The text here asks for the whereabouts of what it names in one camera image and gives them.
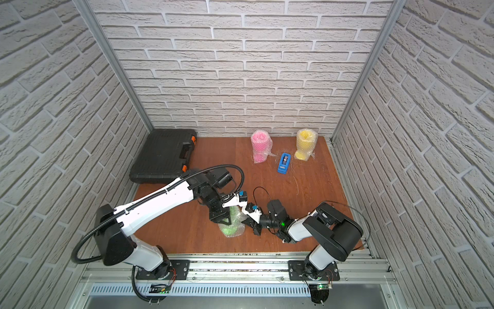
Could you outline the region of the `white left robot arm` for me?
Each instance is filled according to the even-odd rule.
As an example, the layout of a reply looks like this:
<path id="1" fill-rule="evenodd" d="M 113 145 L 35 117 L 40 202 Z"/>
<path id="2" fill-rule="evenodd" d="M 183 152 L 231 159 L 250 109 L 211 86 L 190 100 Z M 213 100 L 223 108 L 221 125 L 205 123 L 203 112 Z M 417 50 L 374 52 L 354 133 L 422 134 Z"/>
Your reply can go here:
<path id="1" fill-rule="evenodd" d="M 233 180 L 224 166 L 203 171 L 189 171 L 169 185 L 137 201 L 113 208 L 99 207 L 95 226 L 76 244 L 71 260 L 76 264 L 102 261 L 106 266 L 126 263 L 164 278 L 171 271 L 171 262 L 158 246 L 135 236 L 148 222 L 171 209 L 199 200 L 207 206 L 214 220 L 223 221 L 230 212 L 223 205 L 234 194 L 220 193 Z"/>

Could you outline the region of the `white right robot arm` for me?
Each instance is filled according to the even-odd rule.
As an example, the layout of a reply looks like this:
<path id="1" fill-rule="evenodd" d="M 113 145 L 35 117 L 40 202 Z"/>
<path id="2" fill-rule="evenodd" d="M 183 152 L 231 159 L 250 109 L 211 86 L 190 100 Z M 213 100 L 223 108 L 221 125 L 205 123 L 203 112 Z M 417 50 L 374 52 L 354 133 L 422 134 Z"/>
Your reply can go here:
<path id="1" fill-rule="evenodd" d="M 318 245 L 306 258 L 308 270 L 322 271 L 335 261 L 345 261 L 364 235 L 359 224 L 326 202 L 299 219 L 291 218 L 280 200 L 268 203 L 267 214 L 253 203 L 243 207 L 242 213 L 247 215 L 243 224 L 258 236 L 264 229 L 274 229 L 284 243 L 314 238 Z"/>

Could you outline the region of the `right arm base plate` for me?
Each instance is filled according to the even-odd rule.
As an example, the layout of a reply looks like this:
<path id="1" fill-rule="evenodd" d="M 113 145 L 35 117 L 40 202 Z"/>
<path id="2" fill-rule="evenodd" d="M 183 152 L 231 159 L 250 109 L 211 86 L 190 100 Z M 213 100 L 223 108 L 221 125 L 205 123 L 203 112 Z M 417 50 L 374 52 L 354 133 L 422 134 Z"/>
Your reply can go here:
<path id="1" fill-rule="evenodd" d="M 335 262 L 331 262 L 325 269 L 319 270 L 308 261 L 289 260 L 288 273 L 291 281 L 339 281 L 340 274 Z"/>

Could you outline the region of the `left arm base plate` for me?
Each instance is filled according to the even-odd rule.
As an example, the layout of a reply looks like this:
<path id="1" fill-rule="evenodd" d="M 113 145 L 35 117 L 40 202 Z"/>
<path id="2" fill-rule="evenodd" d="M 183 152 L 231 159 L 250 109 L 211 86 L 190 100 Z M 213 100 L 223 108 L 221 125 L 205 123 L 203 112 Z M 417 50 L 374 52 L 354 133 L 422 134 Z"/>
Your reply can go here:
<path id="1" fill-rule="evenodd" d="M 189 273 L 190 260 L 169 260 L 163 262 L 153 271 L 137 268 L 137 280 L 186 280 Z"/>

